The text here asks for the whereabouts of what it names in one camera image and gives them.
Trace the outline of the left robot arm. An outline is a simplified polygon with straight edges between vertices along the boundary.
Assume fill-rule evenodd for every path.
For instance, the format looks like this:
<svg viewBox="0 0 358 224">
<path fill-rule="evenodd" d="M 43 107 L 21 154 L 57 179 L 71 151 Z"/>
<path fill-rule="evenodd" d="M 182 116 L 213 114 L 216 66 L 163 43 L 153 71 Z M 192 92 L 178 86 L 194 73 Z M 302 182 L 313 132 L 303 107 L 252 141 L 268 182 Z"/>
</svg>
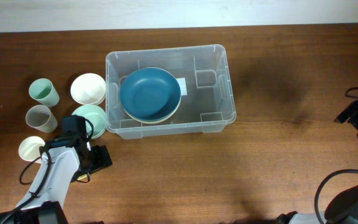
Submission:
<svg viewBox="0 0 358 224">
<path fill-rule="evenodd" d="M 94 126 L 83 116 L 62 119 L 62 134 L 39 147 L 31 163 L 41 165 L 24 198 L 13 210 L 0 213 L 0 223 L 67 223 L 63 204 L 72 182 L 112 165 L 106 146 L 91 146 Z"/>
</svg>

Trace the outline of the yellow small bowl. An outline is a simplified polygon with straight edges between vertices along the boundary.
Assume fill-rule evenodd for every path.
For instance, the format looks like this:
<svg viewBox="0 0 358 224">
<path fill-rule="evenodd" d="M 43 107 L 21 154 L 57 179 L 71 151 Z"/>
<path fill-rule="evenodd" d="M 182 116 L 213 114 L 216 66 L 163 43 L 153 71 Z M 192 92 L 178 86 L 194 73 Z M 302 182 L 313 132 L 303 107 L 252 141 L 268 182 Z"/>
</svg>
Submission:
<svg viewBox="0 0 358 224">
<path fill-rule="evenodd" d="M 77 179 L 76 179 L 76 182 L 81 182 L 81 183 L 87 183 L 90 181 L 90 175 L 89 173 L 86 173 L 84 175 L 81 175 L 79 176 Z"/>
</svg>

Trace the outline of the mint green small bowl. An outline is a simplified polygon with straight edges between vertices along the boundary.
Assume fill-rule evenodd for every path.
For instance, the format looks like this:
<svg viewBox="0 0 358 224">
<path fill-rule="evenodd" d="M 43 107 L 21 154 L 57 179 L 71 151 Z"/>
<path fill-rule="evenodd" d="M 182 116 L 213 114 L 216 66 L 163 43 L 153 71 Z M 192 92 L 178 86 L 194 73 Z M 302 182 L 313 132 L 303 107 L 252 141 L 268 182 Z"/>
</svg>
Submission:
<svg viewBox="0 0 358 224">
<path fill-rule="evenodd" d="M 86 130 L 88 134 L 93 131 L 92 139 L 100 137 L 106 130 L 106 113 L 100 106 L 83 105 L 74 110 L 72 115 L 82 116 L 91 122 L 93 129 L 86 123 Z"/>
</svg>

